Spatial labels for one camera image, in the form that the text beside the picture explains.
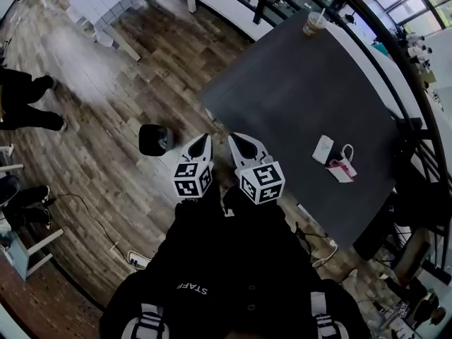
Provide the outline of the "person's black clothed body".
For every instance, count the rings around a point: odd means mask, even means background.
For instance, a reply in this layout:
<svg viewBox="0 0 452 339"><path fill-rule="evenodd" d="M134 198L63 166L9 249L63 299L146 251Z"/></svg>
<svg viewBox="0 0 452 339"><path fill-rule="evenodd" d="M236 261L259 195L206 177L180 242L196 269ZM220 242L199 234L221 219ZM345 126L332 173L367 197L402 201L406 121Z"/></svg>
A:
<svg viewBox="0 0 452 339"><path fill-rule="evenodd" d="M281 244L262 243L240 215L245 194L213 194L224 217L197 238L169 229L113 294L100 339L370 339L356 301L319 276L291 229Z"/></svg>

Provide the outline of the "brown wooden board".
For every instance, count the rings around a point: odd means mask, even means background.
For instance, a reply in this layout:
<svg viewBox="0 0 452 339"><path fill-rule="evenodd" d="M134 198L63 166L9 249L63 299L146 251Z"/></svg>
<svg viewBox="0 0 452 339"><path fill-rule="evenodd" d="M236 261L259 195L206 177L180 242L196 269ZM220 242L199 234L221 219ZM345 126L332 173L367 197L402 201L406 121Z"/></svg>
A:
<svg viewBox="0 0 452 339"><path fill-rule="evenodd" d="M406 287L431 249L430 231L419 228L411 235L391 264L391 269L402 287Z"/></svg>

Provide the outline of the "person's left forearm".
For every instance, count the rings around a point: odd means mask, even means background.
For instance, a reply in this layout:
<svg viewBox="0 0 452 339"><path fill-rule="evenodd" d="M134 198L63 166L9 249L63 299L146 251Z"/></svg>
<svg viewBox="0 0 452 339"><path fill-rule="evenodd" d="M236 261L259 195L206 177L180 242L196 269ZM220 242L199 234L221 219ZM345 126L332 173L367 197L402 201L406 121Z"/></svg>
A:
<svg viewBox="0 0 452 339"><path fill-rule="evenodd" d="M219 195L185 199L175 208L170 231L182 238L197 238L207 234L224 217Z"/></svg>

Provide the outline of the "black office chair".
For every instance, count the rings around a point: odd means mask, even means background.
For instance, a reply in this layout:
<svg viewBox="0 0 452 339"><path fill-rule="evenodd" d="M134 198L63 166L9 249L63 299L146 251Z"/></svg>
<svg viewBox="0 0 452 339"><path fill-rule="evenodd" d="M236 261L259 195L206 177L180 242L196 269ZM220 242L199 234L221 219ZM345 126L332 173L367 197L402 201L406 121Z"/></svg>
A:
<svg viewBox="0 0 452 339"><path fill-rule="evenodd" d="M0 178L0 208L4 207L21 190L20 179L13 174Z"/></svg>

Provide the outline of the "small pink white bag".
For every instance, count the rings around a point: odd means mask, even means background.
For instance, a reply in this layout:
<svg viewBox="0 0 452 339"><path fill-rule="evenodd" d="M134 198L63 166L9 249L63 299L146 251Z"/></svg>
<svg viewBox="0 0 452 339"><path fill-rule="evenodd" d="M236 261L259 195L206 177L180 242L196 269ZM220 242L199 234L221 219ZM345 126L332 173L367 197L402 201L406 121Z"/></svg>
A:
<svg viewBox="0 0 452 339"><path fill-rule="evenodd" d="M356 169L352 166L354 148L350 144L345 144L338 159L332 159L327 164L326 169L338 180L339 183L351 183L357 176Z"/></svg>

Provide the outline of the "white floor power strip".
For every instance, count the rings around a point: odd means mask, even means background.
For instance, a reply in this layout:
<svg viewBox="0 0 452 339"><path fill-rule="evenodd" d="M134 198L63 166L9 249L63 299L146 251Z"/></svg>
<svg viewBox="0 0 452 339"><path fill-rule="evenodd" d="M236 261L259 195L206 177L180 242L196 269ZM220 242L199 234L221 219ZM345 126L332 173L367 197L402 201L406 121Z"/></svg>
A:
<svg viewBox="0 0 452 339"><path fill-rule="evenodd" d="M138 253L137 251L130 250L127 254L128 264L136 270L144 270L150 263L151 259Z"/></svg>

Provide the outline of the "white paper packet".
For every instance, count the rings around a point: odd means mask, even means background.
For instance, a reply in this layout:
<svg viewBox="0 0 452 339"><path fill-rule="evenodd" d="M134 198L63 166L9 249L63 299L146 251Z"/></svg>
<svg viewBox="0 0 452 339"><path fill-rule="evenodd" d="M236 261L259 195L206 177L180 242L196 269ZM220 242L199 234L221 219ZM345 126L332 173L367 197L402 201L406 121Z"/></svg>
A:
<svg viewBox="0 0 452 339"><path fill-rule="evenodd" d="M315 150L312 154L312 158L315 159L315 161L324 165L330 155L333 145L334 140L332 140L326 135L322 135L315 147Z"/></svg>

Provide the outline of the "white desk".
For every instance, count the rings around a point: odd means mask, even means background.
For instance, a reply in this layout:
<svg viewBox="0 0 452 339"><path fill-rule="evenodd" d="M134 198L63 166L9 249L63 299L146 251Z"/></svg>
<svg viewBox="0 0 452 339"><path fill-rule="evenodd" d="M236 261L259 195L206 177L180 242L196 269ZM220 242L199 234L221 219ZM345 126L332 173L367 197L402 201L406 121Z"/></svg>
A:
<svg viewBox="0 0 452 339"><path fill-rule="evenodd" d="M64 234L64 230L36 231L32 224L19 232L9 232L4 239L9 246L4 249L6 260L19 277L26 282L37 270L50 262L54 255L47 246Z"/></svg>

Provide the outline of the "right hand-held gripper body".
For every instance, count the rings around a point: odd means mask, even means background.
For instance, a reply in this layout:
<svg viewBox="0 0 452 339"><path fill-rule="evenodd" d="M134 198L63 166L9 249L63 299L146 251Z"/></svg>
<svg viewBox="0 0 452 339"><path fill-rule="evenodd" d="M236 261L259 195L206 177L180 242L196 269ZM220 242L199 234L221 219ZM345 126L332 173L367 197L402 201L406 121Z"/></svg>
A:
<svg viewBox="0 0 452 339"><path fill-rule="evenodd" d="M278 161L271 155L260 160L234 158L239 188L254 204L277 200L282 196L285 177Z"/></svg>

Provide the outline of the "black waste bin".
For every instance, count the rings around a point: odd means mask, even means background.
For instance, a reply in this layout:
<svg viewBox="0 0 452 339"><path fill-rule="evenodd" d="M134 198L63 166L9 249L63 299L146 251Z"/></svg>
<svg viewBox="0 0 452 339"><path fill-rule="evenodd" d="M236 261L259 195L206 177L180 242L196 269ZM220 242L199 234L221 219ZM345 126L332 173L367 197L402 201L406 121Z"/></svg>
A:
<svg viewBox="0 0 452 339"><path fill-rule="evenodd" d="M170 128L159 124L142 125L138 133L138 149L140 150L140 152L143 155L150 157L163 156L165 153L163 153L163 150L158 145L158 138L161 131L168 130L172 131Z"/></svg>

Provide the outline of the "person's right forearm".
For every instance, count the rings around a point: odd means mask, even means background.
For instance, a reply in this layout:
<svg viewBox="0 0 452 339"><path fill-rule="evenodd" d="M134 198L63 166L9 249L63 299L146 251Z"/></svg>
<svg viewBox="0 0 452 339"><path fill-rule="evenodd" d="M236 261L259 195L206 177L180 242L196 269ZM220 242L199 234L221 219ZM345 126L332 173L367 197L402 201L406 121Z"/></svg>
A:
<svg viewBox="0 0 452 339"><path fill-rule="evenodd" d="M290 234L283 209L275 202L246 206L240 214L251 235L262 243L281 244Z"/></svg>

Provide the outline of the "plastic drink cup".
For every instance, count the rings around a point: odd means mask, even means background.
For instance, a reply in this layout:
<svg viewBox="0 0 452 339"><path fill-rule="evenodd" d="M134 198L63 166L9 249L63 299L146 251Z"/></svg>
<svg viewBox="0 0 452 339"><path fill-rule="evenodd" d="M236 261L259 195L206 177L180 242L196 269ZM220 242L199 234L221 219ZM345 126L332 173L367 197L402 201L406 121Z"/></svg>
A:
<svg viewBox="0 0 452 339"><path fill-rule="evenodd" d="M318 31L323 30L326 26L326 19L324 17L325 9L323 8L322 11L315 12L312 11L308 14L307 21L305 22L303 26L303 33L307 37L311 37L315 35Z"/></svg>

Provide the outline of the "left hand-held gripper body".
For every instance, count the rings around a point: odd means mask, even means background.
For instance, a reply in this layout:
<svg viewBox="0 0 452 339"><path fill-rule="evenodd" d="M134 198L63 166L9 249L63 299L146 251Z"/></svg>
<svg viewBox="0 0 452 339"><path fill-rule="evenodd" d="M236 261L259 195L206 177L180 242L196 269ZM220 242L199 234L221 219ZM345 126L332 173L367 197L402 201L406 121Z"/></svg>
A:
<svg viewBox="0 0 452 339"><path fill-rule="evenodd" d="M213 161L180 157L172 172L172 186L180 199L202 198L213 182Z"/></svg>

